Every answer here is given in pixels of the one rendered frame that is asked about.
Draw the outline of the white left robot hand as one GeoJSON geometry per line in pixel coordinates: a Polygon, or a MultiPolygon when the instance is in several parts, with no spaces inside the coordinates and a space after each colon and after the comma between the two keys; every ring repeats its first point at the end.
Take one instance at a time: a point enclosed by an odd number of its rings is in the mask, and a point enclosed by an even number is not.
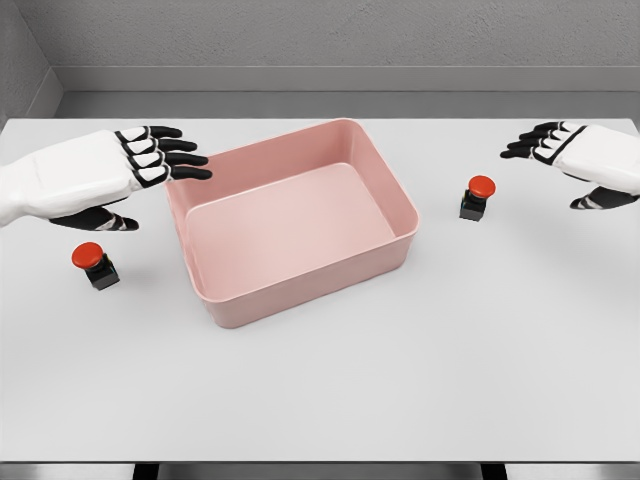
{"type": "Polygon", "coordinates": [[[12,162],[20,176],[20,218],[83,231],[136,231],[136,220],[108,207],[167,182],[211,179],[208,158],[197,148],[177,128],[139,126],[34,151],[12,162]]]}

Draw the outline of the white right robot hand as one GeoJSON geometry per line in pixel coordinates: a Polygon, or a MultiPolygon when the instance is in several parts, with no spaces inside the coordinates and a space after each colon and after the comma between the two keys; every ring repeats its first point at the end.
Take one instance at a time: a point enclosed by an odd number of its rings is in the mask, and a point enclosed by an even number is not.
{"type": "Polygon", "coordinates": [[[640,137],[600,125],[539,124],[500,153],[555,167],[596,188],[573,200],[574,210],[610,210],[640,199],[640,137]]]}

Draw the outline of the pink rectangular plastic basket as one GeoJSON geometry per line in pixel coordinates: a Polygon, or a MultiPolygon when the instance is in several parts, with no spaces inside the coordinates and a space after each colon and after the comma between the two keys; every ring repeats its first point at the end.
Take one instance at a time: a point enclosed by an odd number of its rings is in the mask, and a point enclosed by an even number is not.
{"type": "Polygon", "coordinates": [[[212,155],[166,187],[193,288],[237,328],[400,267],[419,227],[358,122],[336,119],[212,155]]]}

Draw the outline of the red button industrial switch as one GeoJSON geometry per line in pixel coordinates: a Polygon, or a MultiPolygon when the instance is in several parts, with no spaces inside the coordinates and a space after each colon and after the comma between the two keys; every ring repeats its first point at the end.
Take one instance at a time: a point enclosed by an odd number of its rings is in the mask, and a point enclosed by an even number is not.
{"type": "Polygon", "coordinates": [[[120,281],[113,262],[95,242],[78,245],[71,254],[71,261],[85,272],[91,285],[97,290],[104,290],[120,281]]]}
{"type": "Polygon", "coordinates": [[[487,200],[496,192],[495,182],[488,176],[472,177],[461,200],[459,217],[480,221],[485,213],[487,200]]]}

